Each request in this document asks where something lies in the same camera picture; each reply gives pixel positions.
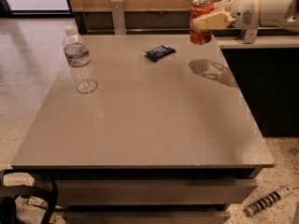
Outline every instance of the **drawer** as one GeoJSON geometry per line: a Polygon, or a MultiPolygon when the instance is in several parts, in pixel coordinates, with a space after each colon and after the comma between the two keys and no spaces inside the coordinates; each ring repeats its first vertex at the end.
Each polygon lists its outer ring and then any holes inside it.
{"type": "Polygon", "coordinates": [[[59,205],[197,205],[242,203],[252,179],[58,180],[59,205]]]}
{"type": "Polygon", "coordinates": [[[223,224],[230,217],[228,212],[204,211],[201,208],[192,208],[192,210],[181,208],[179,210],[159,207],[159,211],[155,207],[134,209],[124,206],[118,207],[119,210],[103,208],[99,208],[97,211],[93,209],[85,212],[68,212],[64,218],[72,224],[223,224]]]}

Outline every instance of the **table top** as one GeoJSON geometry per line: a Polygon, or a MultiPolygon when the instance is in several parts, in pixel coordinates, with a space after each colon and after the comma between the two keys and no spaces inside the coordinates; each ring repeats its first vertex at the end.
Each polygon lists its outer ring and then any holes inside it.
{"type": "Polygon", "coordinates": [[[78,93],[65,60],[14,168],[273,165],[216,39],[198,46],[187,35],[85,38],[99,87],[78,93]],[[162,44],[177,52],[157,63],[145,57],[162,44]]]}

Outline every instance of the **terrazzo floor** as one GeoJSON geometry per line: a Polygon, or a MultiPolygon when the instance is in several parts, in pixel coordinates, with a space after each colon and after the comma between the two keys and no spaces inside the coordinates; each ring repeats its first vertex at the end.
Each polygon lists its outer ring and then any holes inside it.
{"type": "MultiPolygon", "coordinates": [[[[8,168],[59,69],[65,65],[64,27],[73,19],[0,19],[0,169],[8,168]]],[[[299,137],[266,137],[276,165],[256,178],[258,188],[242,203],[229,207],[225,224],[295,224],[299,189],[285,200],[247,217],[244,208],[281,186],[299,188],[299,137]]],[[[28,184],[27,175],[11,175],[6,184],[28,184]]],[[[19,215],[39,223],[40,210],[19,201],[19,215]]],[[[53,222],[64,223],[56,213],[53,222]]]]}

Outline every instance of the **red soda can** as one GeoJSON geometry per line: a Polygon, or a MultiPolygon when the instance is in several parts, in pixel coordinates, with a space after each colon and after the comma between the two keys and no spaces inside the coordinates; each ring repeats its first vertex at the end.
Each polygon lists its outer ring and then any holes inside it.
{"type": "Polygon", "coordinates": [[[190,10],[190,40],[194,44],[204,45],[211,40],[212,31],[198,31],[193,25],[193,19],[210,13],[212,10],[214,10],[214,4],[212,0],[193,0],[190,10]]]}

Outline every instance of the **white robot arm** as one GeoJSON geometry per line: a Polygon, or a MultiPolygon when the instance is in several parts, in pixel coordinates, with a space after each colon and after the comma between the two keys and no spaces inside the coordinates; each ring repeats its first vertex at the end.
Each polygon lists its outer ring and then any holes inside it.
{"type": "Polygon", "coordinates": [[[240,30],[277,26],[299,32],[299,0],[223,0],[214,4],[214,11],[193,23],[198,30],[233,25],[240,30]]]}

